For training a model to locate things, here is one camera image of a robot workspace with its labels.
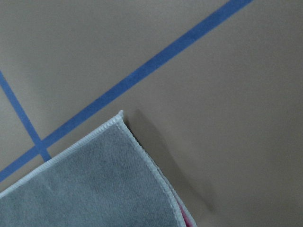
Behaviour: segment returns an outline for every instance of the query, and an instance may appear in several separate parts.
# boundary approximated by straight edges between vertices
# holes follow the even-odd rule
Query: blue tape
[[[44,147],[41,139],[39,138],[36,130],[34,129],[32,123],[30,122],[29,118],[27,117],[25,111],[23,110],[21,104],[17,100],[14,92],[10,88],[8,82],[5,80],[3,74],[0,71],[0,85],[6,94],[7,98],[9,99],[11,105],[15,109],[19,119],[23,123],[26,131],[28,132],[29,136],[31,137],[32,141],[34,142],[36,148],[39,150],[39,153],[41,154],[44,161],[48,161],[51,159],[51,156],[46,150],[46,147]]]
[[[191,30],[182,35],[179,39],[171,43],[160,53],[152,57],[145,64],[140,66],[126,78],[121,80],[119,83],[114,85],[106,93],[96,99],[94,102],[89,104],[78,114],[69,119],[66,123],[61,125],[58,129],[52,132],[44,140],[42,140],[44,146],[49,147],[56,141],[61,139],[63,136],[68,134],[78,125],[82,124],[96,112],[101,110],[107,104],[122,95],[125,91],[130,89],[132,86],[140,82],[142,79],[150,75],[156,69],[161,67],[163,64],[168,62],[174,56],[179,54],[181,51],[189,47],[199,38],[204,36],[206,33],[214,29],[216,26],[221,24],[223,21],[228,19],[232,14],[239,11],[241,8],[249,4],[252,0],[231,0],[225,5],[220,7],[217,11],[212,13],[202,22],[197,24]]]
[[[38,153],[36,147],[32,147],[26,153],[24,153],[19,158],[17,158],[15,161],[13,161],[9,166],[7,166],[3,170],[1,170],[1,172],[0,172],[0,182],[2,182],[7,177],[12,175],[15,171],[20,169],[22,166],[24,166],[27,162],[32,160],[37,155],[39,155],[39,153]]]

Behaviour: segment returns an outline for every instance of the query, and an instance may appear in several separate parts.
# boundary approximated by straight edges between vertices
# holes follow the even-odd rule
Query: microfiber cloth
[[[123,112],[0,193],[1,227],[196,227]]]

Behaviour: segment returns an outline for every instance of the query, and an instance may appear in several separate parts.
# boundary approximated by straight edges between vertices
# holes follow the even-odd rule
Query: floor
[[[247,3],[2,1],[0,192],[123,109],[198,226],[302,226],[303,3]]]

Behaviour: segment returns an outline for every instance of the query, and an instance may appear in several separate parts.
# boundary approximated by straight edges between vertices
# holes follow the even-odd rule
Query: cloth
[[[195,227],[123,112],[0,193],[1,227]]]

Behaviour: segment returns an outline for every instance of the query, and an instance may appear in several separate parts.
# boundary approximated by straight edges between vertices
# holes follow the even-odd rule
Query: washcloth
[[[1,227],[196,227],[123,112],[0,193]]]

